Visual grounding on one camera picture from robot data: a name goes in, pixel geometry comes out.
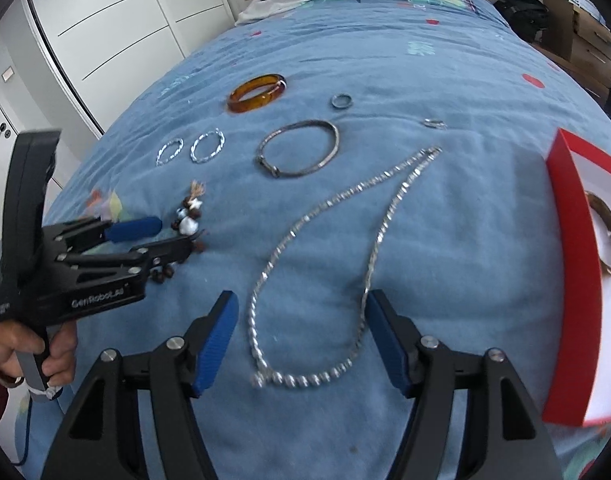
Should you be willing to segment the person's left hand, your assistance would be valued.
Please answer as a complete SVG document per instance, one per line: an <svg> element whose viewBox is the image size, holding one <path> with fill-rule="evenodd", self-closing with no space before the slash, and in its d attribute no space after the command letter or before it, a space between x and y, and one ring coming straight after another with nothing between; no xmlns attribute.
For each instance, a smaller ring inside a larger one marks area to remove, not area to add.
<svg viewBox="0 0 611 480"><path fill-rule="evenodd" d="M51 338L49 356L43 362L43 373L51 387L62 387L73 382L76 371L78 326L74 321L61 325ZM14 322L0 323L0 382L12 386L23 372L18 361L20 352L42 354L45 341L26 326Z"/></svg>

